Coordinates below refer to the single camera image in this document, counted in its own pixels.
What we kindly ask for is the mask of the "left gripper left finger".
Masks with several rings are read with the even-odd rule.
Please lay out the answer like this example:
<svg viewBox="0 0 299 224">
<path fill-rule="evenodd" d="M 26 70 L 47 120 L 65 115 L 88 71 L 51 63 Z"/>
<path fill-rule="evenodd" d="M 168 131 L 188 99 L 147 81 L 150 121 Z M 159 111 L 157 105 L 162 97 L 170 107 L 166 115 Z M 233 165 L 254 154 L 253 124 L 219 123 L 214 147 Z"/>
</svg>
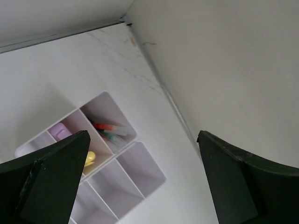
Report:
<svg viewBox="0 0 299 224">
<path fill-rule="evenodd" d="M 0 165 L 2 224 L 69 222 L 91 138 L 79 131 Z"/>
</svg>

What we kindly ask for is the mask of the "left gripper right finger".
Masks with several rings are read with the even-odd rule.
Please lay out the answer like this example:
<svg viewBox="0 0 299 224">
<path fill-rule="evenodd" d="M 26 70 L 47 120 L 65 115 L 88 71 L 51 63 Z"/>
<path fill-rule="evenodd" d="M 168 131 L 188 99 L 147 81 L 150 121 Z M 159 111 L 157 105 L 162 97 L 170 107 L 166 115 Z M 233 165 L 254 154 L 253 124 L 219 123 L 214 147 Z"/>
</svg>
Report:
<svg viewBox="0 0 299 224">
<path fill-rule="evenodd" d="M 235 147 L 208 131 L 197 142 L 220 224 L 297 224 L 299 170 Z"/>
</svg>

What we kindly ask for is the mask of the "pink highlighter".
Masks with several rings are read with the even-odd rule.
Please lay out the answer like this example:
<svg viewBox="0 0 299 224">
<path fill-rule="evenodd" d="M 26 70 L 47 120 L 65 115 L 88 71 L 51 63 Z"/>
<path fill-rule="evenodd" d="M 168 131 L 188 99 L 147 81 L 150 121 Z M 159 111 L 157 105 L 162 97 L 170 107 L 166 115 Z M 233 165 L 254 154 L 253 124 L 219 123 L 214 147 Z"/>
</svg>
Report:
<svg viewBox="0 0 299 224">
<path fill-rule="evenodd" d="M 55 124 L 48 130 L 48 132 L 56 141 L 60 141 L 71 136 L 71 132 L 63 123 Z"/>
</svg>

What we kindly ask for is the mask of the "yellow highlighter body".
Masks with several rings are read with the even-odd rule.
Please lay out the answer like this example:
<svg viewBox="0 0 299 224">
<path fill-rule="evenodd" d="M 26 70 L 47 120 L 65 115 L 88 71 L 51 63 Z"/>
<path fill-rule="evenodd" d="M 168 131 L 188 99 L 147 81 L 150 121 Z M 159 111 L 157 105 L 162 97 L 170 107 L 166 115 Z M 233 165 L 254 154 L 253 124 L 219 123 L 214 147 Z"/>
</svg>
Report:
<svg viewBox="0 0 299 224">
<path fill-rule="evenodd" d="M 83 174 L 85 176 L 89 175 L 91 172 L 94 171 L 94 164 L 95 164 L 96 154 L 93 151 L 89 151 L 87 153 L 86 161 L 84 164 Z"/>
</svg>

